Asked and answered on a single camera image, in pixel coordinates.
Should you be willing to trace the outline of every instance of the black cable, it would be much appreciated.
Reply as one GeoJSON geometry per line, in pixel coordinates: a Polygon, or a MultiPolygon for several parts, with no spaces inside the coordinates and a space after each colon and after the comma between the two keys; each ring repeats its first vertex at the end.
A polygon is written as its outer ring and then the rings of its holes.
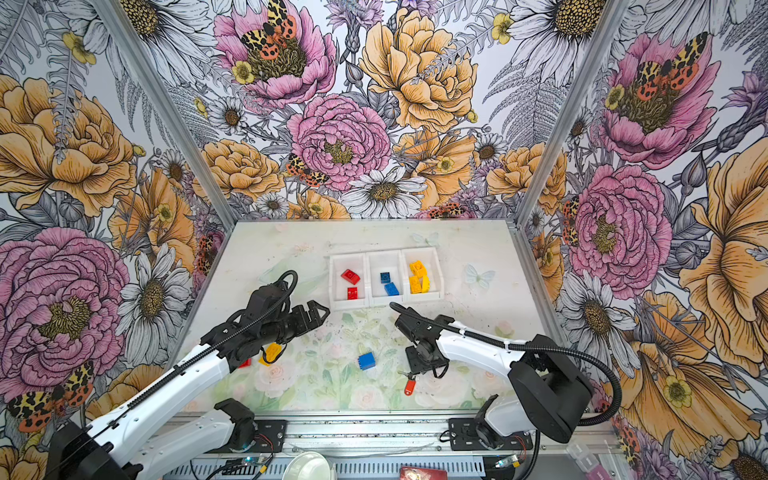
{"type": "Polygon", "coordinates": [[[403,315],[410,316],[411,318],[420,320],[424,323],[428,323],[432,326],[437,326],[441,329],[448,330],[449,332],[458,333],[459,335],[468,336],[471,339],[480,340],[481,342],[487,343],[489,345],[497,346],[501,349],[509,349],[513,352],[531,352],[531,353],[559,353],[561,355],[568,355],[572,356],[577,359],[585,360],[592,365],[599,368],[600,371],[602,371],[606,377],[608,377],[608,380],[611,382],[611,386],[614,389],[614,399],[611,402],[611,405],[608,406],[608,409],[605,412],[602,412],[599,415],[596,415],[594,417],[590,417],[588,419],[581,419],[578,422],[579,426],[591,426],[591,425],[597,425],[599,423],[605,422],[609,419],[611,419],[612,416],[616,415],[616,412],[619,411],[619,408],[621,407],[621,383],[619,382],[619,378],[616,376],[616,374],[613,372],[612,369],[608,368],[607,365],[602,363],[599,359],[594,358],[592,355],[589,355],[588,353],[580,352],[579,350],[573,350],[573,349],[564,349],[560,346],[531,346],[531,345],[521,345],[519,343],[509,343],[504,344],[501,340],[493,339],[490,337],[487,337],[485,335],[482,335],[480,333],[472,332],[470,330],[463,331],[461,329],[458,329],[451,325],[446,325],[444,323],[436,322],[433,319],[429,319],[425,316],[421,316],[416,312],[408,311],[404,306],[400,305],[399,303],[391,302],[389,304],[389,308],[392,310],[395,310],[397,313],[401,313],[403,315]]]}
{"type": "MultiPolygon", "coordinates": [[[[165,377],[161,378],[159,381],[157,381],[157,383],[153,384],[146,391],[142,392],[138,397],[136,397],[136,399],[134,399],[131,402],[129,402],[128,405],[126,406],[125,410],[120,415],[118,415],[117,418],[112,419],[107,424],[107,426],[104,427],[99,433],[97,433],[96,435],[92,436],[89,440],[87,440],[82,445],[77,447],[71,454],[67,455],[63,460],[61,460],[58,463],[58,465],[53,467],[50,472],[46,473],[45,476],[42,478],[42,480],[46,480],[51,473],[56,472],[57,470],[59,470],[64,463],[68,462],[70,458],[74,457],[83,447],[85,447],[86,445],[89,445],[91,443],[91,441],[95,440],[99,435],[101,435],[102,433],[106,432],[109,428],[116,427],[118,425],[118,422],[121,419],[123,419],[128,414],[128,412],[130,412],[132,409],[134,409],[137,406],[139,406],[144,400],[148,399],[157,390],[159,390],[160,388],[166,386],[172,379],[175,379],[176,377],[181,375],[181,373],[183,373],[190,366],[192,366],[193,364],[199,362],[200,360],[202,360],[203,358],[208,356],[211,352],[213,352],[216,349],[218,349],[218,347],[222,346],[224,343],[229,342],[234,337],[236,337],[236,336],[240,335],[241,333],[247,331],[248,329],[250,329],[251,327],[255,326],[256,324],[261,323],[269,315],[272,315],[273,313],[275,313],[275,311],[277,309],[279,309],[280,307],[282,307],[283,304],[290,298],[290,294],[293,293],[293,290],[296,288],[296,285],[299,282],[299,274],[296,273],[295,270],[288,270],[288,271],[284,272],[283,275],[280,275],[280,278],[278,278],[277,281],[273,283],[273,285],[280,285],[280,283],[284,282],[285,278],[287,276],[289,276],[289,275],[291,275],[293,277],[293,282],[290,285],[288,285],[288,287],[286,288],[286,292],[270,308],[268,308],[266,310],[266,312],[264,312],[261,316],[259,316],[259,318],[255,319],[251,323],[248,323],[244,327],[236,330],[234,333],[231,333],[230,335],[226,336],[221,341],[216,342],[213,345],[209,346],[208,348],[206,348],[202,352],[198,353],[197,355],[195,355],[191,359],[187,360],[186,362],[182,363],[181,365],[174,366],[173,371],[169,372],[168,375],[166,375],[165,377]]],[[[227,321],[232,321],[232,320],[236,319],[237,317],[243,315],[243,313],[245,313],[245,309],[237,310],[235,313],[230,315],[230,317],[229,317],[229,319],[227,319],[227,321]]],[[[87,433],[86,432],[82,432],[80,435],[78,435],[78,437],[73,442],[79,440],[83,435],[87,435],[87,433]]]]}
{"type": "Polygon", "coordinates": [[[531,457],[531,463],[528,464],[528,469],[525,471],[522,477],[517,480],[525,480],[533,473],[533,468],[536,466],[536,460],[538,459],[538,448],[541,445],[541,432],[536,430],[536,440],[533,445],[533,456],[531,457]]]}

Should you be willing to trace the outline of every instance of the mounting plate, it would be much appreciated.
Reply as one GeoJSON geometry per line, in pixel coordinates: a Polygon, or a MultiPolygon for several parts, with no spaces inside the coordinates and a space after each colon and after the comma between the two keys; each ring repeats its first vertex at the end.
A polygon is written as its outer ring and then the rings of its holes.
{"type": "MultiPolygon", "coordinates": [[[[454,452],[467,452],[468,450],[487,450],[480,443],[477,434],[477,422],[475,419],[448,419],[448,431],[451,436],[451,450],[454,452]]],[[[533,441],[530,435],[516,432],[516,435],[525,442],[525,449],[533,449],[533,441]]],[[[523,445],[514,436],[503,439],[504,445],[500,450],[522,450],[523,445]]]]}

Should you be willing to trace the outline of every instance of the yellow lego brick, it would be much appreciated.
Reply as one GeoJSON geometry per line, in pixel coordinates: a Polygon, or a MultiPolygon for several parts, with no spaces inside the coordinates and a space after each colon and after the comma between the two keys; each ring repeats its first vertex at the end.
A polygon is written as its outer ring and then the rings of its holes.
{"type": "Polygon", "coordinates": [[[410,277],[411,280],[411,293],[421,293],[422,286],[419,285],[419,278],[417,276],[410,277]]]}
{"type": "MultiPolygon", "coordinates": [[[[272,343],[270,346],[266,348],[266,362],[274,362],[275,358],[277,358],[277,355],[283,350],[283,347],[278,345],[277,343],[272,343]]],[[[264,358],[259,358],[259,363],[261,363],[264,366],[269,366],[268,363],[264,362],[264,358]]]]}
{"type": "Polygon", "coordinates": [[[413,263],[411,263],[411,272],[416,275],[418,278],[421,278],[427,274],[426,268],[424,268],[424,264],[421,262],[421,260],[417,260],[413,263]]]}

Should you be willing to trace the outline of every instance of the daisy center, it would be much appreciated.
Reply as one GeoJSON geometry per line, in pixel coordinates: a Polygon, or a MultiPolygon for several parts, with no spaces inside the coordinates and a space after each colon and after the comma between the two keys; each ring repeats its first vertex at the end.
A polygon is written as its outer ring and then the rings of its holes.
{"type": "Polygon", "coordinates": [[[38,331],[49,339],[54,339],[59,333],[68,334],[70,339],[79,339],[93,315],[88,304],[76,296],[66,302],[54,303],[48,309],[51,311],[51,321],[40,325],[38,331]]]}
{"type": "Polygon", "coordinates": [[[144,37],[157,31],[157,12],[147,0],[120,0],[134,30],[144,37]]]}
{"type": "Polygon", "coordinates": [[[153,319],[163,309],[165,291],[163,284],[156,279],[147,282],[144,292],[141,294],[141,312],[144,318],[153,319]]]}
{"type": "Polygon", "coordinates": [[[378,202],[386,202],[397,195],[397,185],[386,183],[371,187],[371,198],[378,202]]]}
{"type": "Polygon", "coordinates": [[[587,300],[584,304],[584,316],[587,318],[587,325],[598,335],[605,335],[611,331],[611,319],[605,308],[596,300],[587,300]]]}
{"type": "Polygon", "coordinates": [[[598,26],[605,0],[563,0],[558,3],[554,26],[566,35],[591,35],[598,26]]]}
{"type": "Polygon", "coordinates": [[[348,164],[352,161],[352,149],[347,147],[344,142],[337,140],[335,144],[326,142],[326,153],[331,155],[334,164],[348,164]]]}
{"type": "Polygon", "coordinates": [[[280,78],[283,75],[292,75],[301,78],[306,67],[306,53],[299,46],[296,38],[286,40],[286,46],[280,48],[280,53],[273,60],[264,60],[261,55],[251,54],[248,61],[253,66],[250,73],[256,75],[261,81],[270,78],[280,78]]]}
{"type": "Polygon", "coordinates": [[[226,121],[227,125],[234,127],[240,123],[240,114],[237,110],[227,110],[224,112],[224,121],[226,121]]]}
{"type": "Polygon", "coordinates": [[[494,155],[496,155],[496,148],[493,145],[485,145],[480,149],[478,155],[482,161],[489,160],[493,158],[494,155]]]}
{"type": "Polygon", "coordinates": [[[750,455],[740,453],[731,463],[739,478],[749,480],[768,480],[768,471],[765,466],[750,455]]]}
{"type": "Polygon", "coordinates": [[[616,246],[616,226],[605,221],[605,215],[598,218],[598,231],[594,233],[592,241],[600,253],[610,253],[616,246]]]}

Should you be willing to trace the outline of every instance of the blue lego brick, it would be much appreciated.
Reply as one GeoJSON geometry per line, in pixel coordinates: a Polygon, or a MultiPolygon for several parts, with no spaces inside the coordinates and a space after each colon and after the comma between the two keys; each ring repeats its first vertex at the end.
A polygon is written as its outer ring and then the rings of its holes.
{"type": "Polygon", "coordinates": [[[386,290],[386,294],[389,296],[399,295],[400,292],[397,290],[397,285],[394,283],[387,283],[384,286],[384,290],[386,290]]]}
{"type": "Polygon", "coordinates": [[[373,353],[368,352],[365,355],[361,355],[357,359],[357,364],[360,365],[361,370],[367,370],[375,367],[376,361],[373,358],[373,353]]]}

